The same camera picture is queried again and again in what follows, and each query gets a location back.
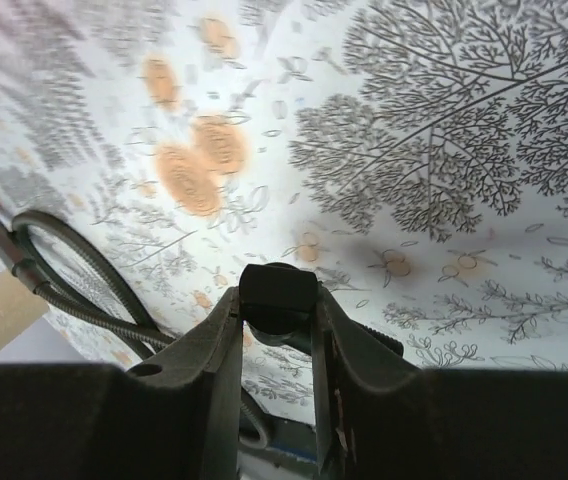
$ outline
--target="black object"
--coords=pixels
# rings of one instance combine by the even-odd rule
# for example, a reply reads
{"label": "black object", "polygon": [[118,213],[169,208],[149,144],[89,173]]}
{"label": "black object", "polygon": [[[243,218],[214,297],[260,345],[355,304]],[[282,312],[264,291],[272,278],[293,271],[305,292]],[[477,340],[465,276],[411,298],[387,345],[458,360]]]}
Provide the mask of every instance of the black object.
{"label": "black object", "polygon": [[[0,367],[0,478],[234,479],[242,318],[269,315],[251,294],[268,278],[262,298],[307,288],[290,309],[311,336],[317,478],[568,479],[568,372],[420,370],[283,270],[248,267],[204,322],[128,374]],[[285,331],[289,306],[275,307],[282,325],[253,323]]]}
{"label": "black object", "polygon": [[[153,354],[145,343],[158,352],[175,341],[159,331],[142,302],[110,262],[66,223],[47,213],[31,210],[15,216],[11,226],[13,231],[9,232],[0,222],[0,257],[12,274],[33,293],[80,320],[110,330],[142,359]],[[45,230],[79,255],[106,283],[137,325],[113,317],[64,280],[33,244],[32,227]],[[272,437],[271,421],[246,390],[241,392],[239,408],[252,429],[243,429],[240,441],[252,448],[265,448]]]}

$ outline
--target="tree illustration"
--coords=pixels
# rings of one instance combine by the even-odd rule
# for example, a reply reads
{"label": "tree illustration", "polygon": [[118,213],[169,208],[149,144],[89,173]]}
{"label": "tree illustration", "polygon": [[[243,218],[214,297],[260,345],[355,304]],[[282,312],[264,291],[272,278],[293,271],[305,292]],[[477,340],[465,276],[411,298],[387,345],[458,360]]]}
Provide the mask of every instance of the tree illustration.
{"label": "tree illustration", "polygon": [[40,0],[10,0],[0,14],[0,33],[13,49],[0,55],[6,81],[0,92],[12,102],[10,114],[28,129],[27,137],[49,170],[95,158],[101,141],[83,96],[92,77],[75,51],[83,35]]}
{"label": "tree illustration", "polygon": [[501,3],[372,0],[357,12],[344,62],[363,77],[361,100],[298,111],[290,144],[322,211],[366,233],[390,207],[405,231],[444,242],[476,231],[478,204],[513,213],[528,184],[564,194],[568,217],[568,6]]}
{"label": "tree illustration", "polygon": [[[535,264],[554,275],[556,281],[568,281],[568,260],[561,267],[545,257]],[[421,309],[390,303],[384,310],[384,318],[401,329],[416,330],[420,324],[427,324],[434,335],[460,334],[471,330],[472,325],[500,322],[506,333],[503,339],[511,344],[544,336],[543,324],[568,325],[568,294],[512,293],[494,280],[484,282],[479,291],[487,302],[483,305],[471,304],[458,295],[437,295],[435,303],[444,307],[444,311],[427,314]]]}

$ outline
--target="fabric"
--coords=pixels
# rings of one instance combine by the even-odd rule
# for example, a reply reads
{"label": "fabric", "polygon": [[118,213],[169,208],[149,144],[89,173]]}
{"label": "fabric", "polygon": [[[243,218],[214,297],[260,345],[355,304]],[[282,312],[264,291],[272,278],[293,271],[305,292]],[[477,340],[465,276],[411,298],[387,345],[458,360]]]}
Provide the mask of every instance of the fabric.
{"label": "fabric", "polygon": [[[169,332],[282,261],[419,365],[568,370],[568,0],[0,0],[0,204],[67,221]],[[309,359],[244,353],[312,423]]]}

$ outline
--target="leaf drawing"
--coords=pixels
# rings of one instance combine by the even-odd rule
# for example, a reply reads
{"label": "leaf drawing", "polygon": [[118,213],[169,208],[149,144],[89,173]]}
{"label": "leaf drawing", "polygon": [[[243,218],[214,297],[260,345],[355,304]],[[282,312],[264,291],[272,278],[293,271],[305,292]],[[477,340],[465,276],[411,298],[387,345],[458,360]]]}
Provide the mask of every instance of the leaf drawing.
{"label": "leaf drawing", "polygon": [[403,230],[444,242],[476,231],[479,204],[510,215],[534,185],[563,194],[568,217],[568,7],[517,4],[370,0],[358,10],[344,62],[364,77],[361,98],[301,109],[290,143],[322,211],[366,233],[389,207]]}

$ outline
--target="metal hose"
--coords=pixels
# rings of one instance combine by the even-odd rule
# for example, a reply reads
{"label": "metal hose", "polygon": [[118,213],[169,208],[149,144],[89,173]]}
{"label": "metal hose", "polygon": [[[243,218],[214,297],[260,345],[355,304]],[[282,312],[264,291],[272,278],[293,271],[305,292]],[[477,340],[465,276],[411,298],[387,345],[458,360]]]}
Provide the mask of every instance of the metal hose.
{"label": "metal hose", "polygon": [[[143,327],[159,331],[152,317],[148,314],[144,305],[137,298],[133,290],[128,286],[122,276],[113,268],[110,262],[91,243],[79,233],[69,227],[58,218],[44,212],[29,210],[13,217],[11,227],[20,247],[35,261],[38,269],[55,286],[56,292],[73,300],[94,313],[106,313],[100,307],[92,303],[88,298],[78,292],[64,278],[51,267],[39,253],[33,240],[29,227],[38,227],[61,240],[77,255],[79,255],[97,275],[109,286],[120,303],[131,314],[133,320]],[[146,359],[153,352],[144,343],[115,333],[131,350],[140,358]]]}
{"label": "metal hose", "polygon": [[[37,251],[31,239],[30,227],[38,227],[57,237],[79,255],[108,285],[115,297],[131,314],[137,325],[125,322],[108,314],[64,280]],[[145,342],[159,351],[175,341],[159,331],[135,292],[113,265],[91,243],[79,233],[52,215],[38,211],[27,211],[12,220],[17,243],[37,264],[50,283],[39,285],[34,293],[63,312],[84,320],[92,325],[106,328],[116,334],[142,359],[152,356]],[[242,387],[240,409],[251,422],[257,435],[240,432],[240,443],[247,447],[266,448],[273,437],[273,426],[268,415]]]}
{"label": "metal hose", "polygon": [[112,317],[107,313],[92,310],[84,305],[69,300],[56,292],[48,283],[38,287],[35,293],[54,307],[59,308],[69,315],[73,315],[74,317],[84,320],[91,325],[106,328],[118,335],[154,345],[160,350],[175,341],[174,338],[164,335],[162,332],[158,332],[157,330],[149,330],[140,327],[139,325],[133,325]]}

